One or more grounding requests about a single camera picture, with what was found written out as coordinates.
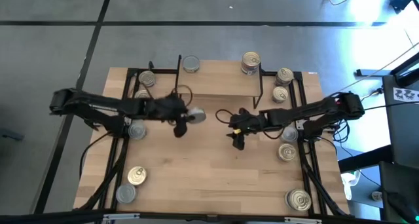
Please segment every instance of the desk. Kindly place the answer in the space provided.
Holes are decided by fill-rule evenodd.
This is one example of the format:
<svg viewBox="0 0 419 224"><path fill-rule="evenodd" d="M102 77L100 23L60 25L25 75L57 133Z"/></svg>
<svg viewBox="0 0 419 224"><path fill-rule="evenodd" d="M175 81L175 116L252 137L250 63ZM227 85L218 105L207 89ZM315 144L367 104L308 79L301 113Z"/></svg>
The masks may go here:
<svg viewBox="0 0 419 224"><path fill-rule="evenodd" d="M383 190L402 194L411 204L419 207L419 170L387 162L380 162L379 166ZM385 192L382 193L382 202L384 206L382 220L405 223L388 204Z"/></svg>
<svg viewBox="0 0 419 224"><path fill-rule="evenodd" d="M400 88L395 81L395 76L384 76L382 84L386 105L400 103L393 97L393 88ZM406 89L419 90L419 82L406 87ZM341 172L374 166L380 161L395 162L400 165L419 168L417 157L419 155L419 134L416 127L419 119L419 105L398 105L387 107L386 111L391 145L340 160Z"/></svg>
<svg viewBox="0 0 419 224"><path fill-rule="evenodd" d="M126 68L111 68L103 91L104 96L120 98L126 79ZM307 102L322 99L318 75L302 73ZM148 177L131 204L118 204L119 212L158 212L165 214L228 214L228 215L295 215L307 216L285 205L286 192L303 188L300 161L282 162L276 156L278 140L264 134L246 137L246 146L239 151L225 135L230 129L214 116L218 109L237 112L240 107L256 113L273 107L290 108L290 99L281 104L271 100L274 77L263 76L264 94L258 109L250 97L205 96L193 98L191 106L199 106L207 119L188 125L182 138L175 138L167 123L147 121L147 136L130 140L122 183L133 166L146 168ZM150 88L154 97L168 94L175 85L174 74L156 74L156 85ZM228 120L228 115L220 115ZM94 131L92 141L105 131ZM83 205L103 180L112 138L93 146L85 160L74 207ZM345 212L348 205L335 155L335 148L325 141L316 143L319 170L324 187ZM314 211L319 213L318 198L311 184ZM113 185L109 187L105 207L109 207Z"/></svg>

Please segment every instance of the sticker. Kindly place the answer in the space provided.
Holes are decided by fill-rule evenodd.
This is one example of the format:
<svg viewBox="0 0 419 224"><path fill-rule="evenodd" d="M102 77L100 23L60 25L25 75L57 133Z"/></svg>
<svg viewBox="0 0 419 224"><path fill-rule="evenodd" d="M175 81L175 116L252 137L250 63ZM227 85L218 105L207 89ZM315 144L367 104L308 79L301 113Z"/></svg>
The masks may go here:
<svg viewBox="0 0 419 224"><path fill-rule="evenodd" d="M393 98L401 102L419 101L419 91L393 87Z"/></svg>

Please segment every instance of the wooden platform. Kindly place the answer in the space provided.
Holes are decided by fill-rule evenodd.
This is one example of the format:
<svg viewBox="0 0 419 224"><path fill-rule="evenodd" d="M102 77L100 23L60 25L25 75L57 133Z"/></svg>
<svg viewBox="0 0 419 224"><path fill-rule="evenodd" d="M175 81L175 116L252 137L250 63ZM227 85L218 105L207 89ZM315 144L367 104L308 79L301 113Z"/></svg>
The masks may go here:
<svg viewBox="0 0 419 224"><path fill-rule="evenodd" d="M187 85L193 94L219 96L259 96L259 72L246 75L240 61L201 60L196 73L187 73L181 65L178 84ZM189 94L186 88L178 93Z"/></svg>
<svg viewBox="0 0 419 224"><path fill-rule="evenodd" d="M109 70L104 96L122 96L126 71L126 68ZM322 99L318 76L303 73L303 79L307 101ZM174 82L174 74L158 74L156 85L151 88L153 96L169 93ZM253 110L250 97L194 96L191 105L203 108L207 119L200 124L188 124L188 132L182 138L175 138L173 127L167 123L147 121L146 138L130 140L122 183L128 182L126 173L133 166L147 169L148 178L138 187L139 195L134 202L119 204L118 211L306 216L306 212L288 208L284 201L287 191L303 188L298 157L291 162L282 162L276 157L282 143L270 140L262 133L247 136L245 149L239 151L225 136L231 129L214 116L221 108L237 112L244 107L252 113L274 107L291 108L290 100L281 104L271 100L273 82L274 77L263 77L264 95L257 110ZM220 117L229 119L227 114ZM93 132L92 141L104 133L103 130ZM112 138L105 138L89 150L75 208L83 205L103 180L111 141ZM340 208L348 213L335 149L320 141L316 143L316 151L323 185ZM319 213L317 195L312 184L311 187L314 209ZM107 206L110 205L113 186L109 191Z"/></svg>

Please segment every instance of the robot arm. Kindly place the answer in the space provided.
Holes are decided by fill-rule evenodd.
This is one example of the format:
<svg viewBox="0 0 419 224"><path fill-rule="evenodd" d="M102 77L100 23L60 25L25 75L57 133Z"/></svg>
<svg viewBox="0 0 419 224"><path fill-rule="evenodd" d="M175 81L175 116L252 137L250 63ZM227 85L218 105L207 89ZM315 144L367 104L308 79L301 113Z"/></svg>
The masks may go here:
<svg viewBox="0 0 419 224"><path fill-rule="evenodd" d="M364 109L358 95L352 93L337 93L321 101L309 103L294 109L267 109L252 115L244 108L239 113L231 116L228 127L234 129L227 136L233 139L233 146L239 150L244 149L244 136L257 132L278 131L294 121L309 117L323 115L317 120L306 121L304 138L319 136L327 126L339 120L354 120L364 114Z"/></svg>
<svg viewBox="0 0 419 224"><path fill-rule="evenodd" d="M181 137L186 133L187 122L198 123L205 120L205 113L201 109L188 110L183 100L175 92L158 99L128 98L120 100L66 88L54 93L50 110L52 115L77 115L95 130L98 125L102 125L118 138L127 134L126 117L175 122L176 126L173 131L176 137ZM119 115L108 115L100 110L113 111Z"/></svg>

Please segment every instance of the gray floor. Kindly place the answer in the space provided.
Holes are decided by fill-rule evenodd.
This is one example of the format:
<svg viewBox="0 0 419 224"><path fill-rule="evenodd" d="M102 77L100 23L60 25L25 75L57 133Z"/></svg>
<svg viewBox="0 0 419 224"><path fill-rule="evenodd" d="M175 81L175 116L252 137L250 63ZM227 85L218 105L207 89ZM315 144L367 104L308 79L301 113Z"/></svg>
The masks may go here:
<svg viewBox="0 0 419 224"><path fill-rule="evenodd" d="M102 3L0 0L0 21L94 21ZM105 19L389 24L377 28L103 27L84 84L84 90L93 93L101 93L109 67L145 67L152 60L156 67L175 68L178 54L239 60L243 52L256 50L264 69L319 72L323 91L330 94L355 81L355 69L382 67L419 36L395 15L387 0L350 0L338 7L324 0L111 0ZM0 138L0 214L31 211L62 121L48 116L52 92L75 85L92 32L93 27L0 26L1 126L26 135L23 142ZM366 95L380 84L379 79L369 79L350 90ZM381 97L365 100L366 107L383 103ZM369 133L372 126L388 131L385 111L369 111L351 122L352 134L344 146L369 151L388 144L388 136ZM73 121L47 212L72 208L79 157L91 133L80 119Z"/></svg>

